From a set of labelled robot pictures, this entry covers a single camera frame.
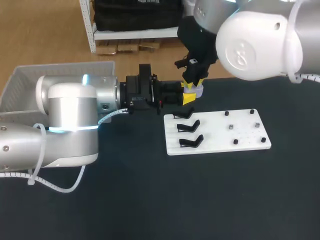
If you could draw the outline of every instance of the black clip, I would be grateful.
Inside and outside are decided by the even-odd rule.
[[[200,144],[202,143],[203,140],[204,140],[204,136],[201,134],[200,136],[198,136],[198,138],[195,141],[190,141],[187,139],[180,139],[179,143],[180,143],[181,148],[194,148],[194,149],[196,149],[197,147],[200,146]]]
[[[200,126],[200,120],[195,121],[195,123],[193,124],[193,126],[187,126],[184,124],[177,124],[176,128],[178,129],[178,133],[194,133],[197,128]]]
[[[173,113],[173,118],[174,119],[189,119],[194,112],[195,112],[194,107],[190,108],[190,110],[187,113],[177,111],[177,112]]]

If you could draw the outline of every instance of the white board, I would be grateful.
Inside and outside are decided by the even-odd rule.
[[[193,113],[189,119],[165,115],[167,154],[174,156],[270,149],[271,142],[258,111],[254,109],[253,114],[250,111],[231,110],[228,116],[225,116],[226,111]],[[197,120],[200,120],[200,126],[194,133],[178,132],[177,124],[192,126]],[[204,140],[198,148],[181,147],[180,139],[195,141],[200,135],[203,135]]]

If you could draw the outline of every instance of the white cable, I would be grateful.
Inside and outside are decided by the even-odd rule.
[[[115,115],[118,115],[118,114],[128,114],[129,111],[127,108],[125,109],[120,109],[120,110],[117,110],[117,111],[114,111],[112,113],[109,113],[108,115],[106,115],[105,117],[103,117],[99,122],[98,122],[98,126],[100,126],[104,121],[106,121],[107,119],[115,116]],[[80,170],[80,173],[74,183],[74,185],[71,187],[71,188],[61,188],[61,187],[58,187],[46,180],[44,180],[43,178],[37,176],[38,173],[39,173],[39,170],[40,170],[40,167],[42,165],[42,162],[44,160],[44,156],[45,156],[45,150],[46,150],[46,131],[45,131],[45,127],[42,125],[42,124],[35,124],[34,127],[38,127],[40,126],[40,129],[41,129],[41,134],[42,134],[42,142],[41,142],[41,149],[40,149],[40,155],[39,155],[39,159],[38,159],[38,162],[36,164],[36,167],[35,167],[35,170],[34,170],[34,173],[32,174],[32,170],[29,169],[28,172],[29,173],[24,173],[24,172],[4,172],[4,173],[0,173],[0,178],[25,178],[25,179],[29,179],[28,180],[28,184],[29,185],[33,185],[34,183],[32,181],[37,181],[39,183],[42,183],[43,185],[57,191],[57,192],[60,192],[60,193],[64,193],[64,194],[67,194],[67,193],[71,193],[73,192],[79,185],[80,181],[81,181],[81,178],[84,174],[84,171],[85,171],[85,168],[86,166],[83,165],[81,167],[81,170]]]
[[[320,75],[317,74],[296,74],[297,77],[320,83]]]
[[[37,175],[39,173],[39,170],[41,168],[42,162],[44,161],[44,158],[45,158],[46,144],[47,144],[47,132],[46,132],[45,126],[43,124],[36,123],[35,125],[33,125],[33,127],[34,128],[40,127],[41,135],[42,135],[42,141],[41,141],[39,159],[38,159],[38,162],[37,162],[37,164],[35,166],[33,175],[28,180],[28,185],[35,185],[35,179],[36,179],[36,177],[37,177]]]
[[[114,111],[114,112],[111,112],[109,113],[108,115],[106,115],[105,117],[101,118],[101,120],[98,122],[98,126],[100,126],[104,121],[106,121],[107,119],[115,116],[115,115],[118,115],[118,114],[128,114],[129,111],[127,108],[124,108],[124,109],[120,109],[120,110],[117,110],[117,111]]]
[[[56,186],[56,185],[44,180],[43,178],[41,178],[39,176],[37,176],[34,180],[36,180],[39,183],[42,183],[43,185],[46,185],[47,187],[49,187],[49,188],[51,188],[53,190],[56,190],[57,192],[67,194],[67,193],[73,192],[78,187],[78,185],[80,183],[80,180],[81,180],[81,178],[82,178],[82,176],[84,174],[85,168],[86,168],[86,166],[82,166],[81,167],[80,173],[79,173],[78,178],[76,179],[74,185],[71,188],[68,188],[68,189],[58,187],[58,186]],[[0,178],[25,178],[25,179],[30,179],[31,177],[32,177],[32,175],[30,175],[29,173],[24,173],[24,172],[4,172],[4,173],[0,173]]]
[[[286,67],[286,71],[288,74],[288,77],[292,83],[301,83],[302,78],[299,77],[299,75],[295,75],[295,67],[293,65],[292,59],[294,59],[295,56],[295,51],[293,47],[293,34],[296,31],[295,26],[296,26],[296,19],[298,16],[299,9],[301,5],[303,4],[304,0],[297,0],[295,4],[293,5],[291,9],[291,13],[288,19],[288,24],[286,28],[286,33],[285,33],[285,42],[284,42],[284,64]]]

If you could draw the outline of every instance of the black bag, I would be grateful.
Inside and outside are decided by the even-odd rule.
[[[183,15],[181,0],[94,0],[99,31],[139,31],[177,27]]]

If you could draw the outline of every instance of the robot logo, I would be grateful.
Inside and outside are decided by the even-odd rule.
[[[234,68],[247,71],[256,62],[256,52],[250,43],[238,39],[226,47],[226,58]]]

